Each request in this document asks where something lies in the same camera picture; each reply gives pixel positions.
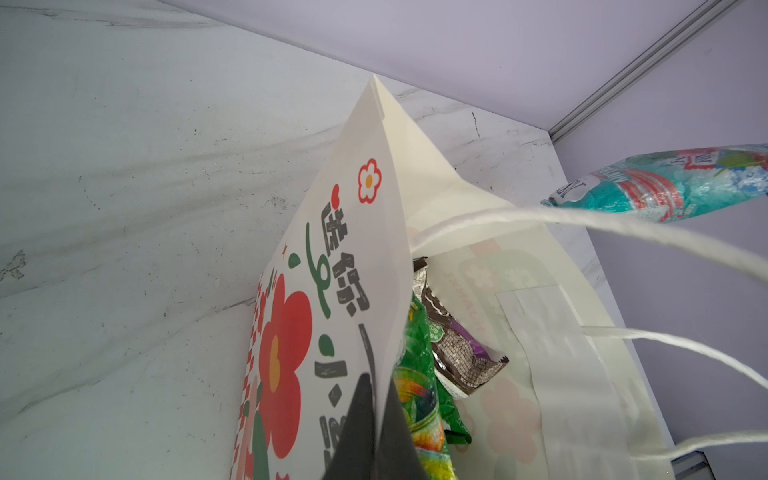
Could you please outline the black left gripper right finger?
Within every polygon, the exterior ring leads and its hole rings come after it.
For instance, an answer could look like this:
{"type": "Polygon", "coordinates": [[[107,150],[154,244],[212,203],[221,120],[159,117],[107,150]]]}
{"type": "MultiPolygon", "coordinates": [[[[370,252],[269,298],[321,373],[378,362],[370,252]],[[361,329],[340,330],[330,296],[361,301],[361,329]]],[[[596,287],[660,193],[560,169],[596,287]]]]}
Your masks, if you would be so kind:
{"type": "Polygon", "coordinates": [[[379,444],[376,449],[376,478],[383,480],[428,478],[417,456],[393,380],[389,385],[379,444]]]}

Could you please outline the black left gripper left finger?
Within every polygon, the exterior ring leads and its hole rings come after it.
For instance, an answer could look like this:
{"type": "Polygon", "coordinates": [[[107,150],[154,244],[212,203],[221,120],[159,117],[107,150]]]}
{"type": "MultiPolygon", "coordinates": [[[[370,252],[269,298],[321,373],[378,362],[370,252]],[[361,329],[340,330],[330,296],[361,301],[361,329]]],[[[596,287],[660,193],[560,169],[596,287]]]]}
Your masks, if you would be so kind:
{"type": "Polygon", "coordinates": [[[369,374],[359,377],[340,439],[323,480],[368,480],[373,472],[375,409],[369,374]]]}

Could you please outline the green Fox's Spring Tea bag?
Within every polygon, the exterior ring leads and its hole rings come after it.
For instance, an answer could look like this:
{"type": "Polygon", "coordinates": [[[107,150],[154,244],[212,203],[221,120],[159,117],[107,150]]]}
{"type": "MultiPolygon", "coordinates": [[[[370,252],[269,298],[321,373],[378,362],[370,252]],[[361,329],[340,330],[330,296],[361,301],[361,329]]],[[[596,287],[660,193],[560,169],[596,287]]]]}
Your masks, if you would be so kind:
{"type": "Polygon", "coordinates": [[[446,441],[451,445],[470,445],[472,436],[465,426],[454,398],[440,379],[436,380],[438,409],[446,441]]]}

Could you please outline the teal green Fox's candy bag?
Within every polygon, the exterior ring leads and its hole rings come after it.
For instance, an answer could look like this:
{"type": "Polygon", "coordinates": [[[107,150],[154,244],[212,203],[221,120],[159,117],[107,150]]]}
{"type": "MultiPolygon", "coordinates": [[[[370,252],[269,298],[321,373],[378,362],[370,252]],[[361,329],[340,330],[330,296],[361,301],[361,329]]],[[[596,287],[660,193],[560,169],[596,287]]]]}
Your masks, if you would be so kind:
{"type": "Polygon", "coordinates": [[[558,188],[541,204],[668,223],[766,194],[767,146],[750,144],[631,156],[558,188]]]}

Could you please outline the white flowered paper bag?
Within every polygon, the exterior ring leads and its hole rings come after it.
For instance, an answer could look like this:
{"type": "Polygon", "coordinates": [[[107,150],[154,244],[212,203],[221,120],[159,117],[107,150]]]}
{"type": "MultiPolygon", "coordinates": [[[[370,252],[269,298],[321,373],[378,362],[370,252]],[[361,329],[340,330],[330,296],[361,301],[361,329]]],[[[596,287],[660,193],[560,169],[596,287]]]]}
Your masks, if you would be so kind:
{"type": "Polygon", "coordinates": [[[665,439],[630,341],[698,353],[760,386],[766,378],[702,343],[616,326],[552,223],[767,278],[764,258],[710,237],[626,214],[521,208],[477,188],[372,80],[259,280],[231,477],[322,479],[369,374],[377,479],[421,257],[446,309],[509,358],[475,393],[453,397],[472,436],[470,445],[447,443],[454,479],[670,479],[687,454],[765,443],[763,430],[665,439]]]}

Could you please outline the green yellow Fox's candy bag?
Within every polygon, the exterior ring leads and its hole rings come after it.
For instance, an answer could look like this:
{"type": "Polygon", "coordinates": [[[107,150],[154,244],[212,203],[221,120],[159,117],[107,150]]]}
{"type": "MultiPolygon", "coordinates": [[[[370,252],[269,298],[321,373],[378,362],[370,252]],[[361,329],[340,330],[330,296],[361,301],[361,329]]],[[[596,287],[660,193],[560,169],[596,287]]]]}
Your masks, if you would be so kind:
{"type": "Polygon", "coordinates": [[[430,479],[454,479],[447,447],[426,309],[412,297],[393,380],[417,458],[430,479]]]}

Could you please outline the brown chocolate bar wrapper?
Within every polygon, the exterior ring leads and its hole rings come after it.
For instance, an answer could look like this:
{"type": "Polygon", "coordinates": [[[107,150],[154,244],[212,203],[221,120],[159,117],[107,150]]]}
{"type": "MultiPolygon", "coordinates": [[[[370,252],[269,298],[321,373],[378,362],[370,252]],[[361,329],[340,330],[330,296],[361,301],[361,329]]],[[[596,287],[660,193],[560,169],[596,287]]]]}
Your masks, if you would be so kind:
{"type": "Polygon", "coordinates": [[[426,310],[437,378],[452,397],[467,398],[499,374],[509,358],[479,342],[446,309],[428,283],[425,257],[413,261],[413,270],[413,291],[426,310]]]}

